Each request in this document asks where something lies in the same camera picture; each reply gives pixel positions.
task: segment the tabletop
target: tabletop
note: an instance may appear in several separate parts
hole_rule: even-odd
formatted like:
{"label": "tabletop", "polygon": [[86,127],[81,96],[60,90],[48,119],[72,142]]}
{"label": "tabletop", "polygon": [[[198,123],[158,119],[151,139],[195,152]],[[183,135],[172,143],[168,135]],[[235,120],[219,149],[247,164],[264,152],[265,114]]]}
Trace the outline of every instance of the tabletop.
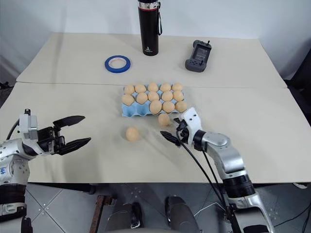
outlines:
{"label": "tabletop", "polygon": [[[121,116],[122,92],[118,85],[16,83],[0,109],[0,140],[24,108],[37,116],[40,129],[59,118],[83,115],[61,134],[67,142],[92,140],[64,156],[31,160],[30,182],[206,182],[185,150],[161,136],[160,130],[173,133],[174,125],[161,128],[156,116]],[[254,183],[311,181],[311,128],[287,88],[186,87],[184,92],[205,131],[231,138]],[[140,140],[125,139],[129,126],[138,128]],[[205,165],[202,154],[194,153]]]}
{"label": "tabletop", "polygon": [[[194,40],[210,40],[212,50],[202,73],[189,71],[185,61]],[[124,55],[131,67],[111,73],[107,58]],[[286,88],[257,39],[160,36],[159,54],[142,53],[140,35],[52,33],[49,40],[18,77],[26,83],[136,84],[157,80],[191,87]]]}

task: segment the brown egg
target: brown egg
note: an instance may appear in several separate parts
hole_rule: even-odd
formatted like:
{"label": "brown egg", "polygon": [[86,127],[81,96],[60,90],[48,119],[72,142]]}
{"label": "brown egg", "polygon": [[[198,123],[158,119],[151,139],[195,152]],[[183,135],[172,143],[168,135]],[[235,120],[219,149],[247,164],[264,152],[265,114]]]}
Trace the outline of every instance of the brown egg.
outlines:
{"label": "brown egg", "polygon": [[177,102],[184,100],[184,94],[181,91],[174,91],[173,92],[173,98]]}
{"label": "brown egg", "polygon": [[139,132],[135,127],[129,127],[125,133],[126,139],[130,142],[134,142],[139,138]]}
{"label": "brown egg", "polygon": [[159,87],[157,86],[157,84],[155,82],[151,82],[148,85],[148,91],[154,91],[157,92],[159,90]]}
{"label": "brown egg", "polygon": [[148,93],[148,100],[150,101],[159,100],[159,95],[157,94],[157,92],[150,91]]}
{"label": "brown egg", "polygon": [[173,91],[181,91],[183,89],[183,85],[180,83],[174,83],[172,86]]}
{"label": "brown egg", "polygon": [[182,112],[186,111],[186,109],[187,109],[187,103],[184,102],[184,101],[177,102],[177,103],[175,104],[175,109],[176,109],[178,112],[182,113]]}
{"label": "brown egg", "polygon": [[170,91],[171,85],[169,83],[164,83],[161,85],[160,90],[163,92]]}
{"label": "brown egg", "polygon": [[151,102],[149,109],[153,114],[158,114],[162,109],[162,104],[160,101],[154,100]]}
{"label": "brown egg", "polygon": [[162,109],[166,113],[171,113],[174,110],[174,108],[175,108],[175,105],[170,101],[164,102],[162,104]]}
{"label": "brown egg", "polygon": [[172,92],[171,91],[163,92],[161,99],[163,99],[165,102],[166,101],[171,101],[173,99]]}
{"label": "brown egg", "polygon": [[132,95],[134,93],[135,89],[133,85],[126,85],[124,88],[124,93],[128,95]]}
{"label": "brown egg", "polygon": [[148,99],[148,96],[146,93],[141,92],[136,96],[136,102],[140,104],[144,104]]}
{"label": "brown egg", "polygon": [[167,113],[161,113],[158,117],[160,126],[168,126],[171,123],[170,117]]}
{"label": "brown egg", "polygon": [[143,84],[137,84],[135,86],[135,91],[137,93],[145,92],[146,91],[146,87]]}
{"label": "brown egg", "polygon": [[131,106],[134,103],[134,98],[131,95],[125,94],[122,96],[122,103],[126,104],[127,106]]}

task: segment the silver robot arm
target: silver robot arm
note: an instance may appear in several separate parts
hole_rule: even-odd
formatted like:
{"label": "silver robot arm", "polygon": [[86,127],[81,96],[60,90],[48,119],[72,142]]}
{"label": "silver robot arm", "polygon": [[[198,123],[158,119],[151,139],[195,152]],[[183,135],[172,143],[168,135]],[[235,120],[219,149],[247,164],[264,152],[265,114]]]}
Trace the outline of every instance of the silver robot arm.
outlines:
{"label": "silver robot arm", "polygon": [[[232,146],[231,140],[221,133],[205,132],[194,108],[181,116],[177,131],[181,141],[193,145],[196,150],[205,151],[215,163],[218,174],[223,180],[230,210],[230,221],[235,233],[274,233],[273,225],[250,181],[243,159]],[[161,134],[169,141],[180,146],[179,140],[168,132]]]}
{"label": "silver robot arm", "polygon": [[60,135],[64,126],[83,120],[84,116],[70,116],[54,121],[53,127],[37,129],[36,116],[29,109],[19,116],[21,138],[0,142],[0,229],[6,233],[31,233],[31,221],[25,218],[25,190],[30,175],[28,161],[37,155],[72,152],[84,146],[91,138],[65,143]]}

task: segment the blue tape roll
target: blue tape roll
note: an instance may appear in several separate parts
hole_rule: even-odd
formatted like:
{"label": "blue tape roll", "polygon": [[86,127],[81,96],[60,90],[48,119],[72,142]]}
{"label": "blue tape roll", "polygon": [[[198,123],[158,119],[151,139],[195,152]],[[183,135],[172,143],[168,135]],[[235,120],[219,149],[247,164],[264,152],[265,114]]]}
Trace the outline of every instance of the blue tape roll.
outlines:
{"label": "blue tape roll", "polygon": [[[117,59],[123,59],[125,60],[125,66],[121,67],[121,68],[113,68],[109,65],[109,63],[112,61],[112,60],[117,60]],[[115,56],[112,56],[112,57],[109,57],[106,61],[105,61],[105,67],[108,71],[112,72],[112,73],[122,73],[122,72],[125,72],[127,71],[131,66],[131,61],[130,59],[128,59],[127,57],[125,56],[122,56],[122,55],[115,55]]]}

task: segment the black thermos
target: black thermos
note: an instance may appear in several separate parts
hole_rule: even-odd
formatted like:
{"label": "black thermos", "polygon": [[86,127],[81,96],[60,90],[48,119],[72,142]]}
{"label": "black thermos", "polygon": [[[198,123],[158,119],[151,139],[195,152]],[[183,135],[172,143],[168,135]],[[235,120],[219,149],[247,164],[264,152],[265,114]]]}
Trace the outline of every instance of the black thermos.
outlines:
{"label": "black thermos", "polygon": [[159,9],[158,0],[138,0],[142,52],[147,56],[157,55],[159,51],[159,35],[162,34]]}

